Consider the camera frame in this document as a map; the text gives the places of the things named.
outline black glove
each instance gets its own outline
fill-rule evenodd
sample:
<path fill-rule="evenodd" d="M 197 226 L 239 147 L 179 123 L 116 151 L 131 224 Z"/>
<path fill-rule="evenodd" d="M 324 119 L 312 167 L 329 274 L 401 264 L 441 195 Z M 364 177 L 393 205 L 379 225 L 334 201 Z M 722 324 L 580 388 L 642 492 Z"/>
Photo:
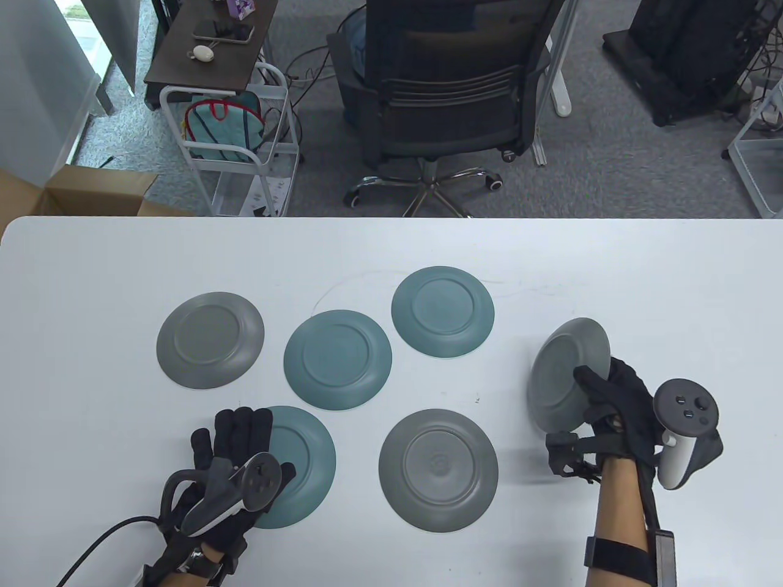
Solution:
<path fill-rule="evenodd" d="M 244 465 L 257 452 L 268 452 L 272 437 L 272 412 L 268 409 L 238 408 L 236 411 L 224 409 L 215 416 L 215 449 L 212 449 L 209 430 L 200 428 L 190 437 L 193 447 L 193 464 L 196 469 L 207 470 L 212 464 L 213 456 L 230 459 L 235 467 Z M 283 482 L 280 490 L 296 477 L 296 469 L 292 463 L 282 463 Z M 182 523 L 185 514 L 204 497 L 204 488 L 191 484 L 179 498 L 171 513 L 176 527 Z M 274 500 L 258 512 L 240 510 L 226 518 L 220 524 L 204 532 L 199 540 L 221 553 L 231 553 L 236 544 L 243 539 L 244 533 L 250 530 L 258 518 L 272 507 Z"/>
<path fill-rule="evenodd" d="M 601 379 L 590 367 L 574 369 L 576 383 L 587 394 L 590 407 L 585 421 L 593 426 L 596 437 L 621 434 L 623 456 L 637 463 L 639 489 L 644 516 L 650 529 L 660 528 L 652 482 L 658 465 L 655 446 L 662 445 L 663 426 L 655 417 L 652 396 L 631 367 L 612 357 L 609 377 Z M 601 468 L 606 455 L 597 455 Z"/>

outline teal bag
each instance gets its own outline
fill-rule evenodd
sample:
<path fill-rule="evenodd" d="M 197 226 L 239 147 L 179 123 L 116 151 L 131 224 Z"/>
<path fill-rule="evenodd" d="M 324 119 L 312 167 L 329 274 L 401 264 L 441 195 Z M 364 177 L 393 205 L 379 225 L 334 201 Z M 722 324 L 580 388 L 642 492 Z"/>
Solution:
<path fill-rule="evenodd" d="M 185 112 L 185 137 L 194 142 L 244 147 L 255 153 L 264 142 L 261 101 L 253 92 L 224 99 L 193 98 Z M 191 149 L 194 157 L 250 163 L 249 157 L 234 151 Z"/>

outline computer mouse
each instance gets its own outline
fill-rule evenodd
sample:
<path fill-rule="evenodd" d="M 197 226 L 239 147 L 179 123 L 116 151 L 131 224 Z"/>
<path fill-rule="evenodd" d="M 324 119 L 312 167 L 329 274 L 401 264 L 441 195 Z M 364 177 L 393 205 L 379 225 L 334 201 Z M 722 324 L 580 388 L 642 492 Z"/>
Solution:
<path fill-rule="evenodd" d="M 215 52 L 206 45 L 196 45 L 192 51 L 188 51 L 190 59 L 198 59 L 201 62 L 209 63 L 215 58 Z"/>

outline gray carpet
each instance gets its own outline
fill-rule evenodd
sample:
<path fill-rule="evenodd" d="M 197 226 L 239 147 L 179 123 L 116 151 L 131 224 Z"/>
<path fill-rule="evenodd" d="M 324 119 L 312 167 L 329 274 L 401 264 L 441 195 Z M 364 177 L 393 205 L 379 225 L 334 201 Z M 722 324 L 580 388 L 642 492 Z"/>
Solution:
<path fill-rule="evenodd" d="M 272 22 L 275 61 L 287 65 L 299 52 L 324 43 L 359 0 L 280 0 Z M 487 193 L 483 182 L 450 191 L 475 216 L 496 218 L 757 218 L 755 208 L 720 151 L 739 130 L 717 116 L 658 128 L 633 89 L 601 50 L 601 35 L 626 28 L 638 0 L 583 0 L 576 31 L 563 66 L 572 115 L 558 118 L 547 102 L 541 133 L 548 165 L 536 167 L 531 153 L 505 164 L 497 151 L 442 161 L 444 171 L 485 165 L 503 176 L 505 186 Z M 170 137 L 160 111 L 143 103 L 143 78 L 150 64 L 154 14 L 142 0 L 137 85 L 130 96 L 112 66 L 107 91 L 115 113 L 93 118 L 76 163 L 161 174 L 150 199 L 203 213 L 193 180 Z M 292 73 L 304 75 L 323 54 L 302 59 Z M 354 210 L 342 204 L 345 190 L 368 175 L 360 160 L 355 131 L 341 116 L 334 79 L 319 82 L 298 107 L 304 127 L 305 162 L 299 168 L 289 215 L 399 216 L 413 193 L 368 188 Z M 412 161 L 382 171 L 412 174 Z M 214 179 L 207 181 L 214 184 Z M 437 203 L 421 215 L 445 216 Z"/>

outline dark wooden desk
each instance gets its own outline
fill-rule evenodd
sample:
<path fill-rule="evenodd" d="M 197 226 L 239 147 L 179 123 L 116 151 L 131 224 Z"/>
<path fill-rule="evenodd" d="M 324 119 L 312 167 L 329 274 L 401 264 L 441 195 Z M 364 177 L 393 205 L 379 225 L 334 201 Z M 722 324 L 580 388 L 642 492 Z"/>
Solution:
<path fill-rule="evenodd" d="M 193 38 L 193 29 L 201 20 L 230 20 L 231 16 L 225 2 L 185 0 L 157 50 L 145 83 L 161 88 L 184 85 L 242 92 L 250 81 L 275 8 L 277 0 L 255 0 L 255 12 L 242 21 L 255 27 L 250 42 L 246 45 L 218 43 L 212 49 L 215 58 L 210 63 L 202 63 L 187 56 L 196 45 L 209 45 L 209 41 Z"/>

